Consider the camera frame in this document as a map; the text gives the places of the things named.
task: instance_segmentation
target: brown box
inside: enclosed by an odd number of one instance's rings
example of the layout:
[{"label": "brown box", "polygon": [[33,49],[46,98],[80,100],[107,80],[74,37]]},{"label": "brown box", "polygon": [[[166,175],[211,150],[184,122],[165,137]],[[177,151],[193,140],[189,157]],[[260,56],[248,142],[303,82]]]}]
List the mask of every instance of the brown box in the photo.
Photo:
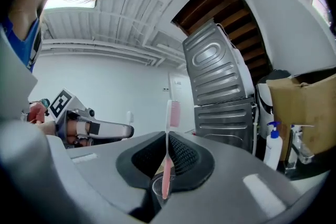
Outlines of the brown box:
[{"label": "brown box", "polygon": [[336,145],[336,74],[327,70],[293,79],[268,80],[275,120],[283,140],[280,160],[286,158],[291,124],[303,128],[303,142],[314,153]]}]

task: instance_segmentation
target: soap dispenser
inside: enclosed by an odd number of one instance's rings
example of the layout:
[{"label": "soap dispenser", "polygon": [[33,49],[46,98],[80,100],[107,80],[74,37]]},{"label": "soap dispenser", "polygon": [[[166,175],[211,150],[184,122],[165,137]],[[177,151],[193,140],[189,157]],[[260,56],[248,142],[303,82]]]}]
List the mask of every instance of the soap dispenser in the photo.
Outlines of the soap dispenser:
[{"label": "soap dispenser", "polygon": [[279,131],[277,126],[280,122],[270,122],[267,125],[273,125],[273,130],[271,134],[267,136],[266,139],[266,152],[264,157],[264,163],[268,165],[273,170],[276,170],[279,164],[281,150],[282,150],[282,139],[279,136]]}]

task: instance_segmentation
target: door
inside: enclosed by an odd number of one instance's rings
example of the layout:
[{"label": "door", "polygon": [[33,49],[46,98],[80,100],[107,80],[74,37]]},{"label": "door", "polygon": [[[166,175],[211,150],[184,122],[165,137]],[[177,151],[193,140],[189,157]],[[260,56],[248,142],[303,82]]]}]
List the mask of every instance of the door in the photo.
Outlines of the door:
[{"label": "door", "polygon": [[173,101],[181,103],[181,120],[178,128],[172,131],[187,133],[195,129],[194,100],[190,79],[182,74],[169,74],[170,95]]}]

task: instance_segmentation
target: pink toothbrush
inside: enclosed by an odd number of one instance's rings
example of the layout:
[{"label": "pink toothbrush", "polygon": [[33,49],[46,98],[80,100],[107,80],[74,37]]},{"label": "pink toothbrush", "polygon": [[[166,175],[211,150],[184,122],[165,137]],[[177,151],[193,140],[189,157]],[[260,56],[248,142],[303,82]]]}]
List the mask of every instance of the pink toothbrush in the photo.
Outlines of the pink toothbrush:
[{"label": "pink toothbrush", "polygon": [[168,153],[168,141],[170,127],[178,127],[180,124],[181,105],[179,102],[168,100],[167,118],[166,118],[166,157],[164,161],[163,178],[162,178],[162,198],[167,199],[170,183],[170,169],[172,160]]}]

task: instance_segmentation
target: chrome faucet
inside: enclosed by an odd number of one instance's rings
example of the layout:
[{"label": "chrome faucet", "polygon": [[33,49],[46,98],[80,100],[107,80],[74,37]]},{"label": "chrome faucet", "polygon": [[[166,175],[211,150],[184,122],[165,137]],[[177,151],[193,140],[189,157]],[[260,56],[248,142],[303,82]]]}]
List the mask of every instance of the chrome faucet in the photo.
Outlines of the chrome faucet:
[{"label": "chrome faucet", "polygon": [[311,125],[295,125],[292,124],[290,129],[290,149],[285,162],[285,169],[293,170],[299,159],[303,164],[310,164],[314,158],[314,154],[302,141],[302,127],[313,127]]}]

